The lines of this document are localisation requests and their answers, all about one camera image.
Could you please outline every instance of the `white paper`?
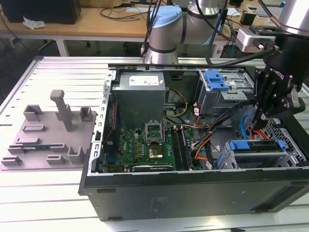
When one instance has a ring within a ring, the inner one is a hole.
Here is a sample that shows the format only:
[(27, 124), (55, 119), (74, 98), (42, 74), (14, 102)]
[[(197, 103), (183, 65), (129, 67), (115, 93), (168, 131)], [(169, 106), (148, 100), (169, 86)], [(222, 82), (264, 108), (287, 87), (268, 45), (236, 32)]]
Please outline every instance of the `white paper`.
[(44, 21), (33, 21), (33, 20), (27, 19), (25, 17), (24, 17), (23, 24), (27, 28), (30, 28), (31, 30), (34, 30), (35, 28), (45, 28), (46, 27)]
[(143, 13), (148, 11), (148, 7), (127, 7), (126, 11)]
[(131, 76), (129, 78), (130, 86), (158, 86), (158, 76)]
[(227, 9), (228, 16), (238, 16), (240, 13), (235, 8), (228, 8)]

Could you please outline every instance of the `red cable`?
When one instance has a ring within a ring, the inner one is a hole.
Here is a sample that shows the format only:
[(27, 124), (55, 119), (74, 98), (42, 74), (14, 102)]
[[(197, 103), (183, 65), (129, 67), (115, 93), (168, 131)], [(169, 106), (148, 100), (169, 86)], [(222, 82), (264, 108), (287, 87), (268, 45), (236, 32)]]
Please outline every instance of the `red cable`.
[(114, 130), (114, 126), (115, 126), (115, 108), (116, 108), (115, 103), (113, 103), (113, 109), (112, 109), (112, 129), (111, 129), (110, 133), (108, 134), (108, 136), (107, 136), (107, 138), (106, 138), (104, 143), (107, 142), (107, 140), (109, 139), (110, 135), (112, 134), (112, 131)]

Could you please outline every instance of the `motherboard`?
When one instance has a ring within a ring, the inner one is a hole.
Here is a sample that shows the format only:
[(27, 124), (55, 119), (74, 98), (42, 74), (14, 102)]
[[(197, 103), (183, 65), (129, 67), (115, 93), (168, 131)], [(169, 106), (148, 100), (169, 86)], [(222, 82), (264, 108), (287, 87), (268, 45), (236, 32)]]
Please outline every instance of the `motherboard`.
[(192, 168), (190, 155), (194, 143), (191, 129), (146, 125), (144, 128), (120, 130), (119, 152), (106, 154), (103, 172), (149, 171), (157, 166), (168, 171)]

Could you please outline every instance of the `desk leg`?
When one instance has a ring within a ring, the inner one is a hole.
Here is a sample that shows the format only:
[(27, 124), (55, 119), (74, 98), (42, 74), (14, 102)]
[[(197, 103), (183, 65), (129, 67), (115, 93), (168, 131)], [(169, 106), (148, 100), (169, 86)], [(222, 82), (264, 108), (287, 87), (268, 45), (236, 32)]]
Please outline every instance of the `desk leg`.
[(62, 57), (69, 57), (68, 47), (63, 39), (56, 39), (59, 53)]
[(96, 41), (96, 49), (97, 49), (97, 53), (101, 52), (100, 41)]
[(10, 49), (14, 49), (15, 45), (13, 43), (13, 40), (11, 38), (2, 38), (1, 41), (7, 45)]
[(183, 46), (183, 55), (184, 56), (187, 56), (188, 55), (188, 50), (189, 50), (189, 45), (188, 44), (185, 44)]
[(225, 44), (226, 44), (225, 40), (215, 41), (215, 46), (214, 46), (214, 50), (213, 50), (213, 53), (212, 53), (212, 58), (220, 58), (221, 57), (221, 54), (222, 54), (222, 51), (223, 51)]

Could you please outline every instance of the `electronic components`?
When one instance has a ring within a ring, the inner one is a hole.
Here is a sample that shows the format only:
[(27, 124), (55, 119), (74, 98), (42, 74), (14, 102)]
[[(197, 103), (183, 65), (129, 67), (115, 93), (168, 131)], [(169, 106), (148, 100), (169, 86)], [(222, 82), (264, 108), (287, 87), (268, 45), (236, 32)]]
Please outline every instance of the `electronic components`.
[(148, 154), (150, 159), (163, 158), (163, 146), (162, 145), (149, 145)]

